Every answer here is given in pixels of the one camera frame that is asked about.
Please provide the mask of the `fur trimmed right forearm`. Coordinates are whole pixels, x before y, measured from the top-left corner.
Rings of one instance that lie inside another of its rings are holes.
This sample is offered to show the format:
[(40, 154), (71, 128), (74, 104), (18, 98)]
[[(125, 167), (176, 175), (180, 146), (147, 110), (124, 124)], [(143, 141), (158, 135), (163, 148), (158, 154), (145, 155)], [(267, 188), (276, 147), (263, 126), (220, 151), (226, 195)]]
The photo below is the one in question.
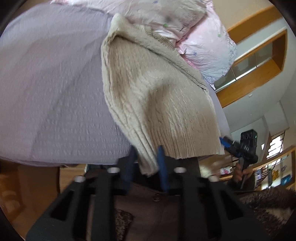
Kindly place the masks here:
[(227, 186), (253, 211), (270, 240), (295, 240), (295, 190), (276, 186), (255, 190), (255, 175), (244, 184), (231, 179)]

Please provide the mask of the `person's right hand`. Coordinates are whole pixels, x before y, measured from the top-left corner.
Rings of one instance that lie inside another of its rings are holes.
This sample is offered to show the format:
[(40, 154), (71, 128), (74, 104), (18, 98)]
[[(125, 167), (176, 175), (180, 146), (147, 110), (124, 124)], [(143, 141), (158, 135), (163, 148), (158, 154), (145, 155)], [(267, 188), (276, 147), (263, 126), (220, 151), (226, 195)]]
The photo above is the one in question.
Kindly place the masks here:
[(239, 163), (236, 163), (233, 171), (232, 180), (238, 183), (242, 180), (247, 180), (248, 178), (251, 177), (252, 174), (253, 174), (253, 169), (251, 166), (242, 170), (241, 165)]

